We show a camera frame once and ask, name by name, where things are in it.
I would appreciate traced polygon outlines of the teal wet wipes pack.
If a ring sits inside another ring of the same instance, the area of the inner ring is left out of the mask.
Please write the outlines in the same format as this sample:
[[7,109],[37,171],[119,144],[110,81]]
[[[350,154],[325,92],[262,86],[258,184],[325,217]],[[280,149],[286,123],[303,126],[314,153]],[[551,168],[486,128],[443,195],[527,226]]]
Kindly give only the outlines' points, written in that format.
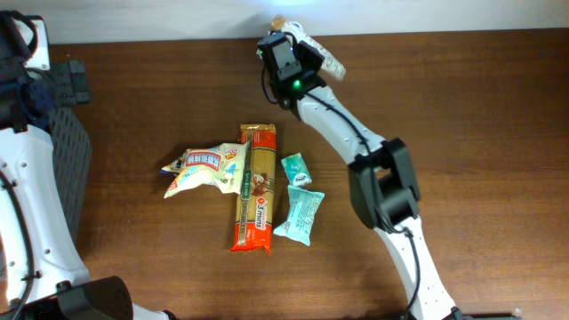
[[289,185],[289,212],[285,222],[275,228],[275,236],[284,236],[310,246],[310,234],[317,210],[325,198],[322,192],[309,191]]

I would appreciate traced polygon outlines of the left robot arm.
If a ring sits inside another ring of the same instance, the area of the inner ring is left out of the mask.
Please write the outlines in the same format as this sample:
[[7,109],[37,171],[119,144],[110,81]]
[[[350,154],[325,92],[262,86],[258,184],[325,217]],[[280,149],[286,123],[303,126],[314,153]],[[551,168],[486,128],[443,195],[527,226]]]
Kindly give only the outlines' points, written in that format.
[[1,14],[4,319],[168,319],[118,276],[94,280],[74,243],[91,145],[72,107],[90,101],[81,60],[51,63],[42,17]]

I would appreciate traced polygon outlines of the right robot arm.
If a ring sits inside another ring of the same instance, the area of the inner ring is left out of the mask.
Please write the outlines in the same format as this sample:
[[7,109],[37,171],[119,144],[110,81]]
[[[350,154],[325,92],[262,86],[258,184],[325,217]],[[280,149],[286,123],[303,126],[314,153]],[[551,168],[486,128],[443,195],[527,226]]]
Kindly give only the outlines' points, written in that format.
[[314,47],[273,31],[257,48],[273,103],[320,133],[346,163],[352,207],[386,245],[405,288],[402,317],[461,319],[423,235],[420,189],[404,142],[369,130],[340,103],[318,74],[325,58]]

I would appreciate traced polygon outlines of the white tube with cork cap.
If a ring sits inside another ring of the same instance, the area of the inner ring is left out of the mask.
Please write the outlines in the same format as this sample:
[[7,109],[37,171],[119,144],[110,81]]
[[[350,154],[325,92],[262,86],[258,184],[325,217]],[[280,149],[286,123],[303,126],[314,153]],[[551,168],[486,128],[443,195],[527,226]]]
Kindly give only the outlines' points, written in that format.
[[277,15],[270,22],[269,30],[290,32],[298,42],[305,42],[323,56],[324,61],[321,69],[325,73],[338,81],[342,81],[344,79],[347,72],[345,67],[319,42],[309,36],[299,22],[290,21],[282,15]]

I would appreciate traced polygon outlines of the orange spaghetti packet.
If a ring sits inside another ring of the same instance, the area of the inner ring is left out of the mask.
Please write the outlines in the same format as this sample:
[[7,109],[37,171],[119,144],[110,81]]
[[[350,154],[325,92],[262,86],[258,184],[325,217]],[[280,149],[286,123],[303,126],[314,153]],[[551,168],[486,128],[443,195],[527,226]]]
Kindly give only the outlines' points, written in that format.
[[243,124],[240,129],[246,153],[231,251],[264,249],[270,252],[276,190],[276,127]]

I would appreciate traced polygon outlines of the small teal tissue pack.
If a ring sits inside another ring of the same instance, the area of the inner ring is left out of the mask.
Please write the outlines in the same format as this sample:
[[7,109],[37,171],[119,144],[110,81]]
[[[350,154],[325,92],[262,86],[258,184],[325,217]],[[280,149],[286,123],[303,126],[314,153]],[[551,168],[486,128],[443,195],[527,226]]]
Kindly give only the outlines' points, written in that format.
[[282,158],[281,165],[290,185],[302,188],[312,182],[312,177],[301,153]]

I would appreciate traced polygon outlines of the cream snack bag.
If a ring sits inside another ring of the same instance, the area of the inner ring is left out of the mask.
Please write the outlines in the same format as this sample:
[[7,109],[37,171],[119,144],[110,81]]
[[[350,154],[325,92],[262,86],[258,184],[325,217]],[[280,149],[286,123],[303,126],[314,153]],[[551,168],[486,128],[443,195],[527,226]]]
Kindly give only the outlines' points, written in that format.
[[240,194],[248,143],[222,143],[212,148],[188,148],[161,169],[175,176],[164,194],[172,197],[202,185],[216,187],[222,194]]

